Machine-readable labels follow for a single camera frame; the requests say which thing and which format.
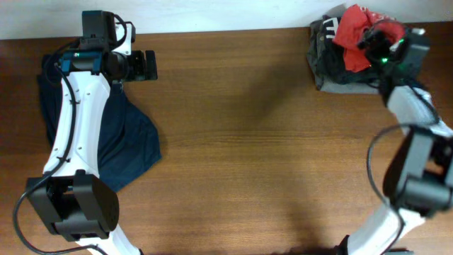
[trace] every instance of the clothing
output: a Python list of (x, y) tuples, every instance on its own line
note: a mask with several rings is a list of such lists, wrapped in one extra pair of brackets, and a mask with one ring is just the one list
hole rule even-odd
[(310, 24), (310, 48), (307, 60), (315, 76), (316, 87), (333, 93), (375, 94), (376, 89), (366, 85), (378, 78), (377, 72), (367, 69), (354, 73), (345, 69), (344, 49), (333, 43), (340, 18), (324, 16)]
[[(50, 68), (48, 74), (52, 82), (61, 80), (55, 68)], [(62, 106), (62, 89), (61, 86), (49, 84), (43, 74), (38, 76), (38, 86), (47, 138), (52, 146)], [(127, 100), (122, 85), (113, 84), (105, 103), (99, 134), (100, 179), (117, 192), (148, 171), (160, 158), (157, 129), (145, 114)]]
[[(368, 8), (360, 7), (357, 4), (349, 7), (343, 14), (333, 42), (345, 48), (343, 58), (346, 70), (361, 72), (370, 67), (371, 64), (365, 57), (364, 51), (359, 50), (357, 44), (367, 29), (383, 19), (392, 18), (372, 12)], [(400, 40), (405, 33), (402, 25), (390, 22), (379, 23), (374, 29), (383, 31), (392, 44)]]

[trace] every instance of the wooden table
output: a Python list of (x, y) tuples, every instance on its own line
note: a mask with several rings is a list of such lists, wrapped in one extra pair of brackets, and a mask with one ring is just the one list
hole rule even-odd
[[(432, 39), (420, 80), (453, 123), (453, 23), (423, 24)], [(378, 96), (315, 89), (307, 28), (138, 35), (155, 50), (159, 80), (125, 85), (159, 129), (163, 159), (122, 189), (120, 224), (145, 254), (269, 254), (331, 247), (377, 208), (365, 173), (373, 135), (396, 123)], [(0, 41), (0, 253), (29, 254), (11, 210), (49, 157), (35, 75), (40, 58), (69, 39)], [(401, 142), (377, 147), (382, 181)], [(29, 203), (29, 240), (73, 247), (47, 233)], [(453, 254), (453, 213), (438, 214), (398, 243)]]

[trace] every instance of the navy blue fabric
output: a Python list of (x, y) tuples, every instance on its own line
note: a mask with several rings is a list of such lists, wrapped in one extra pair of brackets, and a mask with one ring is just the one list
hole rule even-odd
[[(49, 78), (52, 82), (61, 79), (54, 68), (50, 68)], [(38, 76), (38, 85), (41, 112), (52, 146), (62, 106), (62, 89), (61, 86), (53, 87), (43, 75)], [(156, 127), (127, 100), (120, 84), (112, 85), (99, 134), (98, 169), (101, 180), (117, 192), (148, 171), (160, 158)]]

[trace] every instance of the red fabric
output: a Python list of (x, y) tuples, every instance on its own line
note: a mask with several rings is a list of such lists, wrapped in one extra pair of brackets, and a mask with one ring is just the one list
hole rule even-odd
[[(346, 10), (333, 39), (335, 44), (345, 48), (343, 59), (345, 60), (346, 70), (360, 72), (370, 66), (364, 51), (359, 50), (357, 44), (362, 39), (364, 31), (382, 19), (391, 19), (391, 17), (372, 12), (357, 4)], [(404, 36), (403, 26), (397, 23), (383, 22), (378, 24), (375, 29), (386, 33), (392, 44)]]

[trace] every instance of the white backdrop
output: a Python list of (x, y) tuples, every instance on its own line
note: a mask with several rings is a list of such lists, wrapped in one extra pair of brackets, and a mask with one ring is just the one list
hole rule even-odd
[(81, 12), (112, 11), (137, 33), (308, 26), (358, 3), (404, 22), (451, 21), (453, 0), (0, 0), (0, 39), (81, 35)]

